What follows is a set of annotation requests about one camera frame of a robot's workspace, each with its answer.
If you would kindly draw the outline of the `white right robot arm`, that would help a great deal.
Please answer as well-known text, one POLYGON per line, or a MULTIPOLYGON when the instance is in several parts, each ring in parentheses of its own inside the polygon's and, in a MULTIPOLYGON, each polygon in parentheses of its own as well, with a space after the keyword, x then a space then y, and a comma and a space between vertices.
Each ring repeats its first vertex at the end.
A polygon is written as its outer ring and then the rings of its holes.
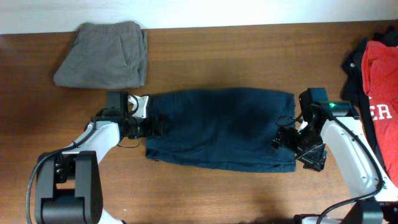
POLYGON ((294 223, 397 223, 397 187, 371 149, 359 114, 348 101, 331 101, 323 88, 308 88, 299 96, 301 114, 292 124, 279 124, 272 142, 320 172, 325 148, 333 154, 350 198, 326 208, 321 214, 295 215, 294 223))

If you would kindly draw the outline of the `dark blue shorts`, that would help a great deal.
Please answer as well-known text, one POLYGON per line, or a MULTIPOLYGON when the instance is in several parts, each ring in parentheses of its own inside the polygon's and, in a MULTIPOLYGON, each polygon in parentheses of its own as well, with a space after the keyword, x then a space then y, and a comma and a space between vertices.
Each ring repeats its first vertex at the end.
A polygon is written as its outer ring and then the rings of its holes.
POLYGON ((294 94, 256 88, 154 95, 147 111, 166 118, 163 136, 146 139, 146 158, 239 172, 293 172, 295 156, 274 149, 277 118, 295 114, 294 94))

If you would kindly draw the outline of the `red t-shirt white letters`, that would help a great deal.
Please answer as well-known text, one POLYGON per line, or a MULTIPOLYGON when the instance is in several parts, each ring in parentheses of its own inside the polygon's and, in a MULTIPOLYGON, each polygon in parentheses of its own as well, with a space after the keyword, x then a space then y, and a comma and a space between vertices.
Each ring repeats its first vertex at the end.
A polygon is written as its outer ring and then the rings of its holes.
POLYGON ((361 71, 385 170, 397 185, 397 47, 369 41, 361 71))

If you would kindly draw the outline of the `folded grey shorts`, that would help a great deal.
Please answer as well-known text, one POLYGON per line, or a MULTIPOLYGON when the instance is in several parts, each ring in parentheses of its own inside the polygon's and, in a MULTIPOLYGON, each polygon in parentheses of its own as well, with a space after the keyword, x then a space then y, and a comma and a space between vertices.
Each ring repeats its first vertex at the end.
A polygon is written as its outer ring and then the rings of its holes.
POLYGON ((81 24, 53 76, 57 86, 124 89, 146 84, 147 32, 133 22, 81 24))

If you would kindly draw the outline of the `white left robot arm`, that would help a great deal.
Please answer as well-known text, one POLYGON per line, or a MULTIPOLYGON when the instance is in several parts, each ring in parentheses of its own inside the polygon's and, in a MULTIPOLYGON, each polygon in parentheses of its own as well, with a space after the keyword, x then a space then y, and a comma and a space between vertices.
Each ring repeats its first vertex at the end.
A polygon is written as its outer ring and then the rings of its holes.
POLYGON ((104 208, 99 164, 124 139, 162 136, 167 117, 150 114, 152 98, 109 91, 106 105, 69 146, 39 156, 26 195, 28 223, 120 223, 104 208))

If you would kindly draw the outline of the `black garment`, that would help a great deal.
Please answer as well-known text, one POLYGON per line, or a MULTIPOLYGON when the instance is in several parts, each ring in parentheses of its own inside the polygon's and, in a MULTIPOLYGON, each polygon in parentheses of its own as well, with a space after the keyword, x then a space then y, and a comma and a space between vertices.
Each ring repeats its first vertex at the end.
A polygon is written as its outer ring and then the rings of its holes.
POLYGON ((343 71, 348 76, 341 92, 341 98, 352 102, 360 109, 368 143, 385 169, 384 161, 377 143, 373 119, 370 114, 369 97, 363 90, 361 62, 369 41, 380 42, 388 47, 397 47, 397 30, 394 27, 389 27, 383 34, 376 33, 372 40, 363 39, 358 44, 357 48, 347 56, 341 65, 343 71))

